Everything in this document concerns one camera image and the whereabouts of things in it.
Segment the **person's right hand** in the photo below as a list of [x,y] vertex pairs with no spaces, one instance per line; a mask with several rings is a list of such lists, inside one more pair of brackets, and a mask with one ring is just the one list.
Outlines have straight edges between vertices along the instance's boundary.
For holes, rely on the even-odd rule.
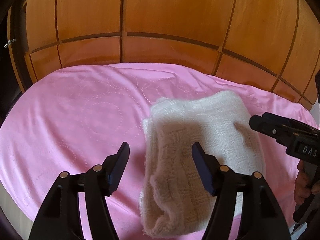
[[310,178],[307,173],[304,171],[304,162],[302,160],[299,161],[297,165],[298,174],[295,179],[295,190],[294,200],[297,205],[302,205],[304,200],[310,196],[310,194],[315,194],[315,188],[310,188]]

